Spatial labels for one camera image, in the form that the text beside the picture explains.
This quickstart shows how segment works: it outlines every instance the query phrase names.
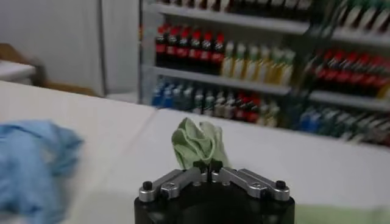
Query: green cloth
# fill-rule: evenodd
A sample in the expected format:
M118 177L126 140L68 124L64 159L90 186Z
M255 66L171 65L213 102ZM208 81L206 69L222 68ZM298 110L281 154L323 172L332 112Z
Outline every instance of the green cloth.
M211 159L230 166L222 142L222 129L209 122L201 122L200 129L185 118L172 135L177 161L182 169L189 169L193 162ZM390 209L352 209L320 205L296 205L297 224L390 224Z
M172 135L173 148L181 168L189 169L193 162L199 160L209 164L211 159L230 166L222 142L222 129L209 122L201 122L199 126L200 129L191 119L185 118Z
M389 224L390 210L296 205L297 224Z

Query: white wall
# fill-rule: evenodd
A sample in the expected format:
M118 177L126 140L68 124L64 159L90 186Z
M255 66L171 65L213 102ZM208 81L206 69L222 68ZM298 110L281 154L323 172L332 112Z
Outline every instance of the white wall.
M42 61L50 81L103 95L97 6L98 0L0 0L0 42Z
M102 0L109 93L137 92L139 0Z

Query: blue cloth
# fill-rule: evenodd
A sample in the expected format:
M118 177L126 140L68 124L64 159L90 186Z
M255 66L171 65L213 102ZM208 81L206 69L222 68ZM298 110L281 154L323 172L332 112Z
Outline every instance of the blue cloth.
M30 224L61 221L64 207L53 177L72 172L81 139L49 121L0 124L0 211Z

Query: metal shelving unit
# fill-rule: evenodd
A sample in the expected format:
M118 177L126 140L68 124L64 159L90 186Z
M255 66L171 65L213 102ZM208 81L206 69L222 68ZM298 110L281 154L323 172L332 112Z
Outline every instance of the metal shelving unit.
M284 96L287 95L291 88L277 85L267 85L263 83L254 83L248 81L242 81L237 79L230 79L226 77L216 76L216 75L208 75L197 72L188 72L176 69L168 69L168 68L159 68L153 67L153 73L155 75L163 75L167 77L192 80L203 83L210 83L215 85L222 85L226 87L234 87L239 89L246 89L255 92L261 92L266 94L272 94L276 96Z
M288 94L291 88L281 86L270 86L260 83L245 82L240 80L225 79L196 72L181 71L155 67L155 41L157 26L162 24L165 15L178 16L183 18L201 19L214 23L233 24L237 26L251 27L253 29L271 30L274 32L304 35L310 30L308 23L290 21L275 18L259 18L256 16L237 15L226 12L213 12L210 10L189 9L174 5L155 3L155 0L144 0L143 4L144 23L144 54L143 54L143 89L151 92L157 76L165 75L187 80L214 83L217 85L235 87L258 91L261 93L276 94L279 96ZM378 35L377 33L366 33L337 28L330 37L332 40L345 41L349 43L365 44L368 46L390 47L390 34ZM149 103L147 94L144 103ZM338 94L324 91L314 91L309 99L315 102L331 103L348 107L361 108L372 111L390 111L390 102L368 97L359 97L346 94Z

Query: white table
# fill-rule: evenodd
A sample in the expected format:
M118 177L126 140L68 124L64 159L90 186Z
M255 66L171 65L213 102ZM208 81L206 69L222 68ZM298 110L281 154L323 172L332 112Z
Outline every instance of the white table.
M390 152L328 138L160 110L109 177L80 203L67 223L128 224L142 182L179 168L171 135L184 117L222 127L233 166L285 180L300 204L373 208L390 205Z
M154 108L0 81L0 122L49 119L85 141L76 175L65 182L69 214L104 180L155 113ZM3 220L3 223L22 221Z
M11 61L0 60L0 80L16 82L28 78L35 73L31 65L23 65Z

